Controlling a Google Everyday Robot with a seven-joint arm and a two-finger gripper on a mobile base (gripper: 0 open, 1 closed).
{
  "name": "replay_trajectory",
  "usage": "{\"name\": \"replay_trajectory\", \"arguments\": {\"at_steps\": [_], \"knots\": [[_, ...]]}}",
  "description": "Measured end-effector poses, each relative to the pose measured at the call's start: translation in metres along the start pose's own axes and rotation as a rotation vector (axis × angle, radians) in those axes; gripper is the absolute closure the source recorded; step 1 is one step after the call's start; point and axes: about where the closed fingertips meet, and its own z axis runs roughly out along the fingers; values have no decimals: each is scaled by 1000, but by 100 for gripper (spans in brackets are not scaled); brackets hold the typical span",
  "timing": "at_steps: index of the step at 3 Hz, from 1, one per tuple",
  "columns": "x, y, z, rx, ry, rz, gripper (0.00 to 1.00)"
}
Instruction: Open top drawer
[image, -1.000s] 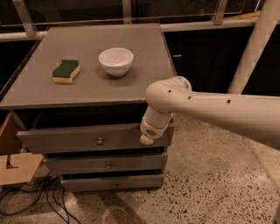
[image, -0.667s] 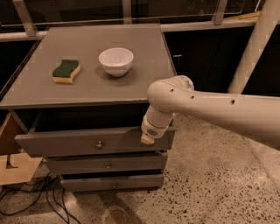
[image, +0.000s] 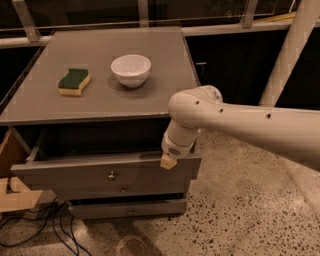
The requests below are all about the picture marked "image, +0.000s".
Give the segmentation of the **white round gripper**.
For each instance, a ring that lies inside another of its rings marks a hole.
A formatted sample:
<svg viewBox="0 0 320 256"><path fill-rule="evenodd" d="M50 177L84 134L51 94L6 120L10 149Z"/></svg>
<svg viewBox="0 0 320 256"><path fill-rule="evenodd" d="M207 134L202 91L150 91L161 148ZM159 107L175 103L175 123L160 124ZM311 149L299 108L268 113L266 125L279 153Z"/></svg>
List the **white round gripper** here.
<svg viewBox="0 0 320 256"><path fill-rule="evenodd" d="M174 158L186 157L198 136L198 129L183 127L171 120L161 143L163 154L160 166L166 170L174 168L177 165L177 160Z"/></svg>

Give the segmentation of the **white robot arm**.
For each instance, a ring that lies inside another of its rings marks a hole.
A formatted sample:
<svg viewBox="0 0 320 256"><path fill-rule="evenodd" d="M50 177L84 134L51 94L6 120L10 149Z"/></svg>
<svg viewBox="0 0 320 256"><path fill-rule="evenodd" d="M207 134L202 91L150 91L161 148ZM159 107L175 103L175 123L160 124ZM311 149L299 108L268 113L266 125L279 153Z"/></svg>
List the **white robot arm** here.
<svg viewBox="0 0 320 256"><path fill-rule="evenodd" d="M162 140L160 166L169 170L188 155L203 130L216 130L320 170L320 112L226 104L219 90L201 86L174 94Z"/></svg>

